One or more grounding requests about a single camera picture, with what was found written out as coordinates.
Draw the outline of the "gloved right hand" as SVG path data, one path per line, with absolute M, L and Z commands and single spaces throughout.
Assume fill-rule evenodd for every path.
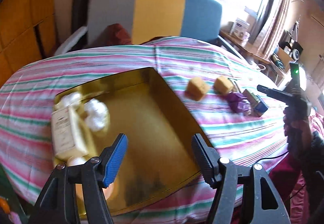
M 307 116 L 301 118 L 296 109 L 288 106 L 284 109 L 284 132 L 287 137 L 288 152 L 299 159 L 311 146 L 314 139 Z

